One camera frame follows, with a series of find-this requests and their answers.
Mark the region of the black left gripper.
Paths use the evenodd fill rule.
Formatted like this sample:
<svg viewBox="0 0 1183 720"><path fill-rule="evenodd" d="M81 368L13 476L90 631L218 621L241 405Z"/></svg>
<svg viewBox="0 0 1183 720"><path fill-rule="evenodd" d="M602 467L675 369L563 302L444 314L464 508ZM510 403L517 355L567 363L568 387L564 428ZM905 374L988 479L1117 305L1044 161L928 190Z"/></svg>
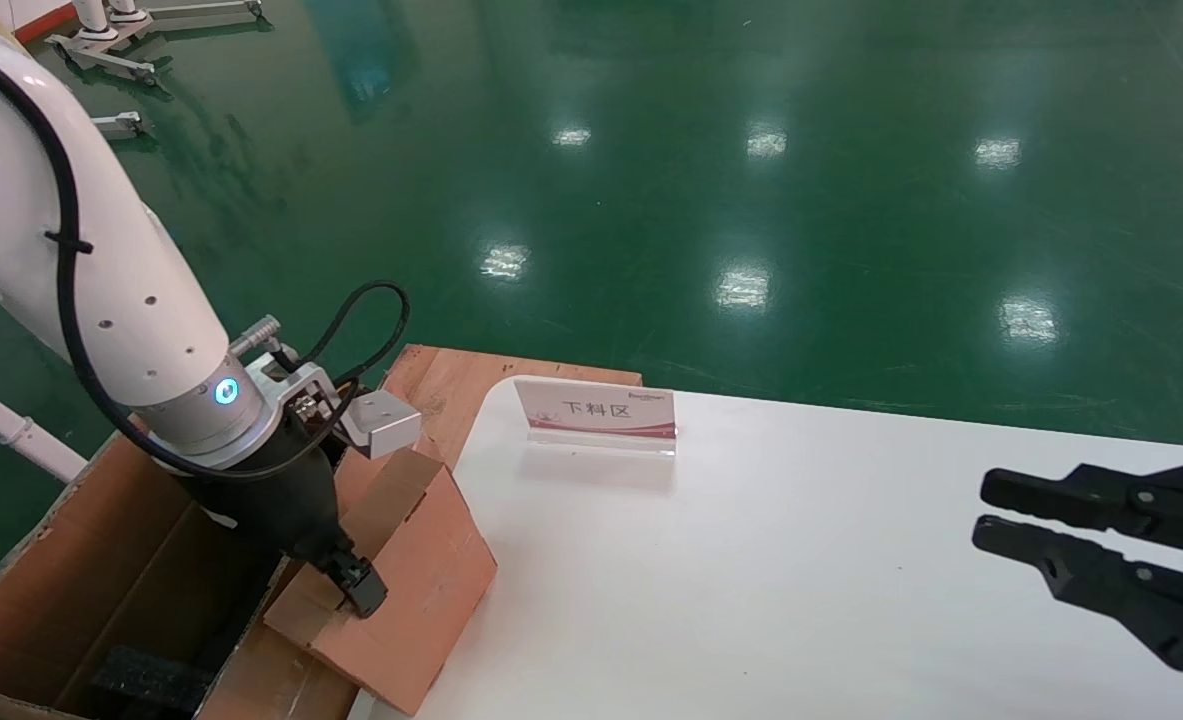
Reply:
<svg viewBox="0 0 1183 720"><path fill-rule="evenodd" d="M319 562L361 620L371 618L387 597L379 571L344 543L334 471L344 455L338 437L323 439L287 469L261 480L174 479L212 519L291 559Z"/></svg>

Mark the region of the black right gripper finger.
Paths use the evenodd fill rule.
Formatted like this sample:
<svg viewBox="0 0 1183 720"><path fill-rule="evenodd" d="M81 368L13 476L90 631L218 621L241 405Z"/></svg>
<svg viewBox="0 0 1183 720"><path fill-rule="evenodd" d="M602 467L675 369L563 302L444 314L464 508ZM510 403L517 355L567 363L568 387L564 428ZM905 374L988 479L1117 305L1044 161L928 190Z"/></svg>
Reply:
<svg viewBox="0 0 1183 720"><path fill-rule="evenodd" d="M1162 664L1183 674L1183 573L1131 562L1093 541L998 515L980 515L980 551L1039 571L1053 598L1116 620Z"/></svg>
<svg viewBox="0 0 1183 720"><path fill-rule="evenodd" d="M1081 463L1058 480L997 468L980 497L997 510L1183 550L1183 466L1134 475Z"/></svg>

